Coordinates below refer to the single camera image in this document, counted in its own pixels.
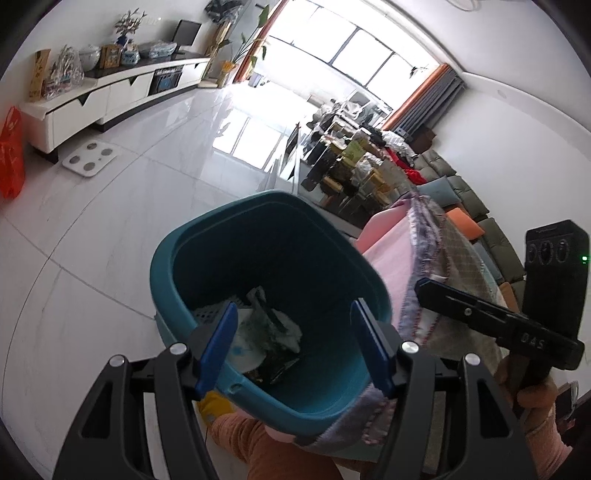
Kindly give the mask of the pink sleeve right forearm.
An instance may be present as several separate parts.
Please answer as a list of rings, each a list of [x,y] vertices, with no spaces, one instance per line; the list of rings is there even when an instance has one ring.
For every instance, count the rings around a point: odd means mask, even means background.
[[[538,427],[526,434],[526,440],[538,478],[543,480],[555,474],[573,451],[572,447],[562,441],[558,432],[554,407]]]

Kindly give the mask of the person's right hand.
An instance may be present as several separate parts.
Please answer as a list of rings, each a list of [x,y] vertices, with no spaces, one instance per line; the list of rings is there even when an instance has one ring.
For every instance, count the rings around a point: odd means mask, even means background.
[[[509,405],[513,407],[517,404],[527,411],[523,426],[525,430],[533,430],[547,419],[558,396],[558,389],[552,377],[548,375],[537,384],[523,388],[517,393],[511,393],[508,389],[511,377],[509,366],[513,362],[512,356],[507,355],[499,364],[494,378]]]

